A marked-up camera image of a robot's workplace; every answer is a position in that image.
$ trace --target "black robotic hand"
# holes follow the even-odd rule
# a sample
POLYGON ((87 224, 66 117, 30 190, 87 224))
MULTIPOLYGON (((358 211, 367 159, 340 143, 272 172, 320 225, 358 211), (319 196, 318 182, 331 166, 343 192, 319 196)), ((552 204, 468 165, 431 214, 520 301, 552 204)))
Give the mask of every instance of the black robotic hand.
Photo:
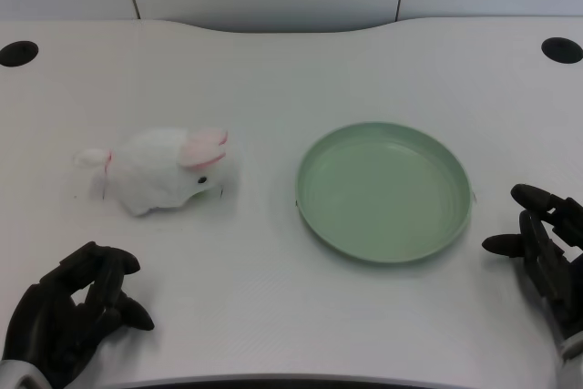
POLYGON ((519 234, 489 237, 487 251, 521 258, 525 271, 541 297, 548 301, 564 338, 583 331, 583 255, 569 262, 549 237, 543 221, 571 247, 583 249, 583 207, 571 198, 517 184, 510 192, 525 210, 520 213, 519 234))
POLYGON ((3 360, 35 366, 53 389, 71 383, 99 343, 122 325, 152 330, 148 312, 121 291, 124 275, 139 271, 129 252, 93 241, 28 288, 8 325, 3 360), (89 284, 84 303, 71 295, 89 284))

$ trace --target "green plate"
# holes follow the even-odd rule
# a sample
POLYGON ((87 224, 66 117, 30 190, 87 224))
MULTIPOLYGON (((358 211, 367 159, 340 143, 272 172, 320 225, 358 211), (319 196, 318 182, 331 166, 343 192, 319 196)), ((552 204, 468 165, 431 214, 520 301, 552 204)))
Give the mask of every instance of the green plate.
POLYGON ((422 259, 467 224, 472 190, 447 148, 416 129, 362 123, 320 139, 296 179, 300 213, 313 231, 366 261, 422 259))

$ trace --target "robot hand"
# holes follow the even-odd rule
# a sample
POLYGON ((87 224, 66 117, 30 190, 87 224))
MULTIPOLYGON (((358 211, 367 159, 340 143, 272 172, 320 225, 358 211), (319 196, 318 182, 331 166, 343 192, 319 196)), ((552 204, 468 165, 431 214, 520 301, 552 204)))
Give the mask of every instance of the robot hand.
POLYGON ((137 271, 129 252, 91 241, 30 286, 8 325, 0 389, 62 389, 117 328, 152 330, 148 312, 121 291, 124 275, 137 271), (85 302, 75 305, 71 295, 92 282, 85 302))

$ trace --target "bunny ear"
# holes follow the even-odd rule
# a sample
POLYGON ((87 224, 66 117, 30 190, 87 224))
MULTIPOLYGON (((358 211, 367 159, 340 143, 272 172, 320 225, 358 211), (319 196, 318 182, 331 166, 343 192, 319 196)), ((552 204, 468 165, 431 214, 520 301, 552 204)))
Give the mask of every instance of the bunny ear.
POLYGON ((180 148, 179 164, 184 168, 203 169, 224 157, 224 146, 189 139, 180 148))
POLYGON ((193 134, 189 134, 190 140, 203 141, 213 145, 224 145, 227 143, 229 134, 226 129, 205 128, 193 134))

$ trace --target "pink inner ear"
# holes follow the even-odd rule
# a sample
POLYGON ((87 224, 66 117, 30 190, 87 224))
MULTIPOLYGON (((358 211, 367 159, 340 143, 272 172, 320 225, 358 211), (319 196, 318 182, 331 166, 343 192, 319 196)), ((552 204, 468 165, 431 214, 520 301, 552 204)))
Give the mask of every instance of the pink inner ear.
POLYGON ((192 166, 192 168, 193 169, 203 169, 203 168, 206 168, 207 166, 210 166, 211 164, 215 164, 220 159, 224 159, 225 158, 225 155, 227 155, 227 154, 225 154, 223 152, 222 154, 220 154, 215 159, 211 159, 209 161, 205 161, 204 163, 197 164, 196 166, 192 166))

